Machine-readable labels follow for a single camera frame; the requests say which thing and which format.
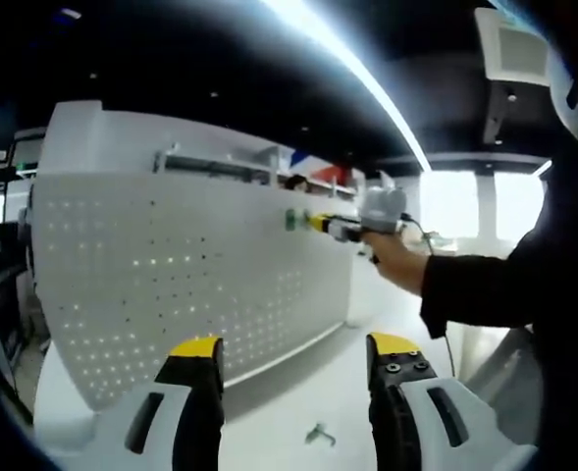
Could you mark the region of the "person's right hand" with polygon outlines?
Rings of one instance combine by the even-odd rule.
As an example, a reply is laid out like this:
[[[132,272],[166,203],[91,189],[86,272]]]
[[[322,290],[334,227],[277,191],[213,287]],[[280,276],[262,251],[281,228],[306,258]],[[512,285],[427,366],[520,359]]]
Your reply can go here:
[[[411,294],[421,295],[427,255],[408,249],[398,234],[366,232],[362,238],[378,259],[376,267],[383,278]]]

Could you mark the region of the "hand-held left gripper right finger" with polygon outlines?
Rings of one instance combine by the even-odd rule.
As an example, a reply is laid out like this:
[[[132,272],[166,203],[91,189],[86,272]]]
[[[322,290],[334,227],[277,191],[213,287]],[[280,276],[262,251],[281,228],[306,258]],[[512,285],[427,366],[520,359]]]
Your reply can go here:
[[[523,470],[537,453],[499,430],[495,411],[440,378],[411,340],[366,336],[369,420],[379,470]]]

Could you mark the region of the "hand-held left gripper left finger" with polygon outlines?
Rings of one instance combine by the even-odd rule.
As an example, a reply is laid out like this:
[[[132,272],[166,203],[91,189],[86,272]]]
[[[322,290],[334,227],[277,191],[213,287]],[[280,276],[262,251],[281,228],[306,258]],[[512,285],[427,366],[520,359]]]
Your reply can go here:
[[[225,423],[224,343],[186,340],[154,380],[127,392],[102,415],[96,470],[216,470]]]

